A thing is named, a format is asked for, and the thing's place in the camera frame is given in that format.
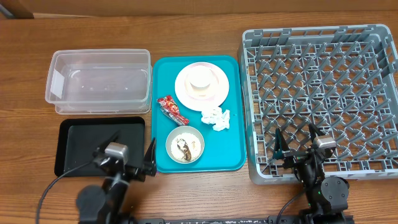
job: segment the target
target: gray basket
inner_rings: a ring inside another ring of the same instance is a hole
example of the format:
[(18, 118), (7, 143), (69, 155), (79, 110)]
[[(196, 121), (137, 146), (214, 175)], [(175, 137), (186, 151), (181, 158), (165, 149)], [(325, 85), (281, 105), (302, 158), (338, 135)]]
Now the gray basket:
[(388, 27), (247, 30), (238, 58), (254, 183), (297, 181), (282, 161), (269, 163), (275, 129), (291, 150), (304, 150), (308, 123), (338, 144), (326, 176), (398, 178), (398, 56)]

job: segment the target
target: blue tray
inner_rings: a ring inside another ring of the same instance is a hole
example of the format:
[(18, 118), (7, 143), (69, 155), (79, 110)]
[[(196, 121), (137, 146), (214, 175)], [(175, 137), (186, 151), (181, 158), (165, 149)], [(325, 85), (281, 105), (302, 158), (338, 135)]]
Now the blue tray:
[[(190, 110), (175, 96), (174, 82), (178, 73), (194, 62), (209, 62), (219, 66), (228, 77), (229, 93), (221, 105), (223, 111), (230, 110), (229, 129), (220, 132), (213, 125), (200, 121), (201, 113)], [(166, 139), (177, 124), (164, 115), (156, 100), (171, 95), (181, 114), (190, 120), (189, 126), (199, 130), (205, 138), (205, 150), (201, 157), (191, 164), (179, 164), (166, 152)], [(202, 172), (240, 169), (246, 161), (243, 106), (239, 68), (236, 60), (227, 55), (167, 57), (158, 60), (154, 66), (152, 96), (152, 138), (156, 138), (157, 170), (163, 173)]]

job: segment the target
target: crumpled tissue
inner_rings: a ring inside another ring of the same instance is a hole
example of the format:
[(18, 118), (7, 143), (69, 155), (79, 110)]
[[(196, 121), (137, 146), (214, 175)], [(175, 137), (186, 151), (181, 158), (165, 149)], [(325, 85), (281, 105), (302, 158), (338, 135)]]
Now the crumpled tissue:
[(219, 107), (201, 112), (201, 121), (205, 124), (214, 124), (213, 130), (222, 131), (229, 129), (229, 110), (223, 110)]

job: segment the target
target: transparent bin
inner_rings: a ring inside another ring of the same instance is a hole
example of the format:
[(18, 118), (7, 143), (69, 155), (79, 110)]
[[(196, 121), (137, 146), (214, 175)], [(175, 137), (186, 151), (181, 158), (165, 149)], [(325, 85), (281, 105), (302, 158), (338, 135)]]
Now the transparent bin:
[(150, 110), (150, 53), (144, 49), (54, 53), (45, 100), (58, 114), (136, 114)]

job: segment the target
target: snack wrapper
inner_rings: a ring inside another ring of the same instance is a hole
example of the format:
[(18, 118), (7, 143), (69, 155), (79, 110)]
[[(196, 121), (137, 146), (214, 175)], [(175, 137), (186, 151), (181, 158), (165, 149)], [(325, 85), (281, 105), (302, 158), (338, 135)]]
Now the snack wrapper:
[(189, 123), (189, 120), (180, 114), (180, 109), (172, 96), (167, 95), (163, 98), (159, 98), (157, 99), (157, 102), (160, 104), (160, 109), (163, 114), (175, 121), (179, 126), (187, 125)]

